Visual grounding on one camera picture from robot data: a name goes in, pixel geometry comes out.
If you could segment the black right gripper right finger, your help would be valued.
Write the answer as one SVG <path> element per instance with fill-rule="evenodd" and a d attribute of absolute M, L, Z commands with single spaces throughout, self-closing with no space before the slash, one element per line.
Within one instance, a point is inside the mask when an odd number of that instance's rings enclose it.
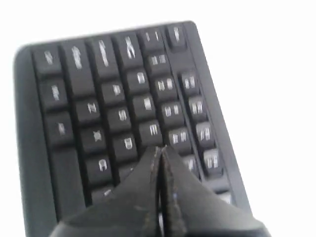
<path fill-rule="evenodd" d="M 161 150 L 160 198 L 167 237 L 269 237 L 249 212 L 220 199 L 205 187 L 171 147 Z"/>

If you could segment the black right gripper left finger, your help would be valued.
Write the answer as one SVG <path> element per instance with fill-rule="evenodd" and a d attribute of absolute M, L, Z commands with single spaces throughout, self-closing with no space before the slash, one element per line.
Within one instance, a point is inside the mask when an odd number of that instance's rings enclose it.
<path fill-rule="evenodd" d="M 133 171 L 98 204 L 64 218 L 52 237 L 160 237 L 162 149 L 148 147 Z"/>

